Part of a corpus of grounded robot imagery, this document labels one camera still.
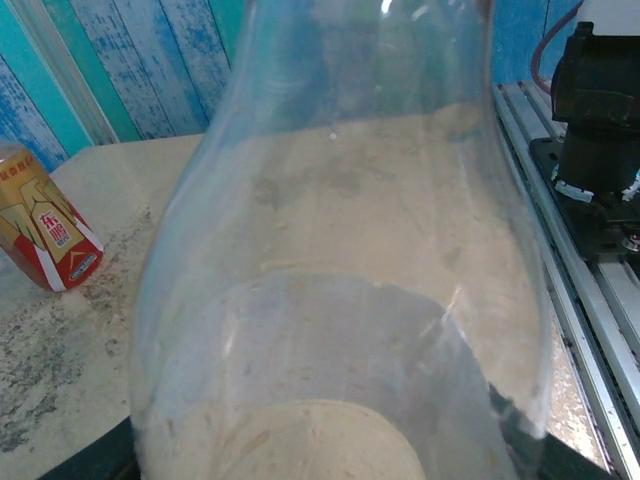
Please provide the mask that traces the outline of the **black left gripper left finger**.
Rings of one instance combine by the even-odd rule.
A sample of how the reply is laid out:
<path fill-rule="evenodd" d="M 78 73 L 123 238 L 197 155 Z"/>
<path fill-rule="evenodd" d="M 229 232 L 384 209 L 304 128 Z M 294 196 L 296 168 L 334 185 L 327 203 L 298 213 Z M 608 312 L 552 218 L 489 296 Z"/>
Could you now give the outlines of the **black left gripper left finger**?
<path fill-rule="evenodd" d="M 129 417 L 42 475 L 42 480 L 140 480 Z"/>

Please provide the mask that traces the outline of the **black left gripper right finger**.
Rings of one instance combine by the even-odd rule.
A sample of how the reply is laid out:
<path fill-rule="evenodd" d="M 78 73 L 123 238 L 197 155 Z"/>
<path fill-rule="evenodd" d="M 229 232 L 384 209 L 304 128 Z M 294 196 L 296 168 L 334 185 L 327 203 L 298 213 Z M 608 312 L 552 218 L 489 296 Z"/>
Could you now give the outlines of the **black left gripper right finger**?
<path fill-rule="evenodd" d="M 436 301 L 378 289 L 378 313 L 404 333 L 403 391 L 393 417 L 430 479 L 607 479 L 553 435 L 542 436 L 483 374 L 464 332 Z"/>

